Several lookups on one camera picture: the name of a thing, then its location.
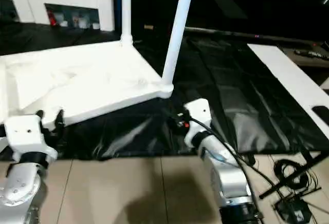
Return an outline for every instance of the wire bundle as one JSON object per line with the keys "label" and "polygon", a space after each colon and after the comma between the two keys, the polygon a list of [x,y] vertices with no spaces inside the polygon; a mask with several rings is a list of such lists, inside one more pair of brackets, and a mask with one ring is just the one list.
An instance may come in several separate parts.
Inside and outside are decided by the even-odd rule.
{"label": "wire bundle", "polygon": [[[274,163],[274,174],[282,181],[286,178],[285,170],[292,167],[295,171],[301,167],[301,165],[295,161],[281,159]],[[313,171],[308,171],[299,177],[299,181],[292,180],[286,184],[291,189],[291,193],[298,193],[299,196],[303,196],[304,193],[314,191],[318,188],[318,177]]]}

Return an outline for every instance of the dark background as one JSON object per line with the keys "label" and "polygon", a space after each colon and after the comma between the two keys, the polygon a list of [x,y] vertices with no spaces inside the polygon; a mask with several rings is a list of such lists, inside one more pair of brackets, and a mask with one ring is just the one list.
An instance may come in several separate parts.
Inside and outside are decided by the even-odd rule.
{"label": "dark background", "polygon": [[[329,2],[325,0],[192,0],[188,26],[222,31],[328,39]],[[144,24],[170,33],[178,0],[132,0],[133,34]]]}

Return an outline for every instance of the black cylinder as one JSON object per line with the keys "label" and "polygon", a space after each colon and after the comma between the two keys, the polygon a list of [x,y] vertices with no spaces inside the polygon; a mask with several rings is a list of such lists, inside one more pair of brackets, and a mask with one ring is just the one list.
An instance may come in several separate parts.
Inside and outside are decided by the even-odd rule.
{"label": "black cylinder", "polygon": [[258,212],[253,203],[227,206],[220,209],[223,224],[258,224]]}

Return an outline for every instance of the tiled floor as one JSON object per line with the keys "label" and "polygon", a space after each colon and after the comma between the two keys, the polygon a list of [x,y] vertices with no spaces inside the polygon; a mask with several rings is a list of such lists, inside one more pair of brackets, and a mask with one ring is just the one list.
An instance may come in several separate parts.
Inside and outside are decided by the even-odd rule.
{"label": "tiled floor", "polygon": [[[291,158],[303,162],[301,156]],[[256,159],[256,167],[275,181],[272,159]],[[1,175],[7,166],[0,163]],[[329,159],[314,168],[323,190],[306,200],[329,211],[328,167]],[[251,169],[247,173],[256,194],[268,188]],[[209,184],[209,175],[197,157],[57,161],[50,166],[41,224],[221,223]],[[277,199],[272,194],[260,204],[266,224],[284,223],[271,207]],[[312,210],[318,224],[329,223],[329,215]]]}

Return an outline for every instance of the white pole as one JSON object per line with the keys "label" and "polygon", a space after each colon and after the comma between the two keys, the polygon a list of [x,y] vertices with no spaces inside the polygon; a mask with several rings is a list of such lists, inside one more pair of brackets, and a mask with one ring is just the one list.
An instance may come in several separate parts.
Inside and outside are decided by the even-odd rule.
{"label": "white pole", "polygon": [[187,15],[189,13],[191,0],[179,0],[175,15],[173,30],[171,32],[170,43],[168,47],[166,63],[164,64],[162,82],[172,84],[177,58],[183,33],[185,29]]}
{"label": "white pole", "polygon": [[122,34],[123,44],[132,44],[132,0],[122,0]]}

